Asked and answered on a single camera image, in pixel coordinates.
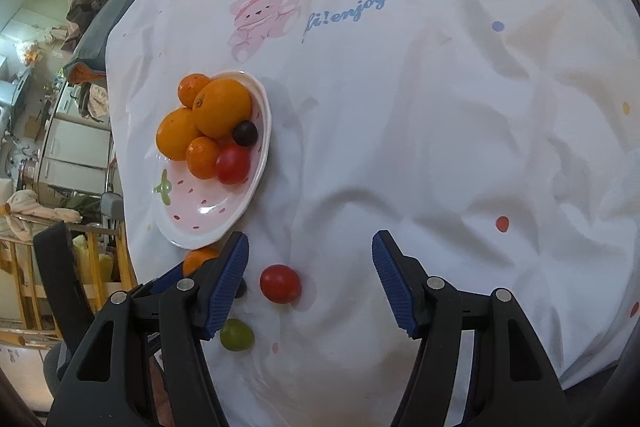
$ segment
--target small orange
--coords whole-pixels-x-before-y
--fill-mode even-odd
[[[210,180],[216,175],[216,160],[220,146],[208,136],[200,136],[187,147],[187,168],[201,180]]]
[[[193,121],[191,109],[181,107],[171,111],[160,122],[156,132],[158,150],[170,160],[187,159],[187,147],[202,133]]]
[[[198,93],[210,82],[211,79],[205,74],[188,74],[178,84],[178,99],[184,107],[191,109]]]
[[[205,261],[209,259],[217,259],[220,252],[212,247],[202,247],[197,250],[191,250],[187,257],[182,261],[182,275],[185,277],[190,276],[195,272]]]
[[[212,80],[193,103],[193,118],[203,134],[221,139],[242,120],[251,118],[251,95],[232,78]]]

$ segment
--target pink bear print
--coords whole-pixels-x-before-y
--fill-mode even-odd
[[[235,15],[233,32],[228,45],[231,55],[241,64],[260,49],[267,37],[286,35],[302,12],[300,0],[237,0],[229,7]]]

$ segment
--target silver bolt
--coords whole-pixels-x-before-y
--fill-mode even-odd
[[[181,292],[186,292],[187,290],[190,290],[191,288],[193,288],[196,285],[196,283],[193,282],[193,279],[180,279],[177,283],[176,286],[178,286],[178,290],[180,290]]]
[[[116,292],[111,296],[111,302],[114,304],[122,304],[127,300],[127,292]]]
[[[511,292],[509,290],[505,290],[504,288],[500,288],[496,293],[495,297],[498,301],[509,302],[511,300]]]
[[[444,280],[440,277],[429,277],[427,279],[427,286],[432,290],[442,290],[444,288]]]

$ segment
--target red dot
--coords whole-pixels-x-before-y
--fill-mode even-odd
[[[507,216],[500,216],[495,220],[495,228],[501,232],[506,232],[509,229],[509,218]]]

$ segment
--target strawberry patterned plate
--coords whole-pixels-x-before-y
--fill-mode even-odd
[[[164,237],[188,250],[215,243],[244,214],[269,152],[271,110],[263,85],[244,71],[223,71],[212,77],[216,78],[233,78],[249,90],[258,141],[251,148],[249,173],[237,185],[223,185],[215,178],[199,180],[189,172],[187,162],[170,161],[158,153],[152,187],[154,218]]]

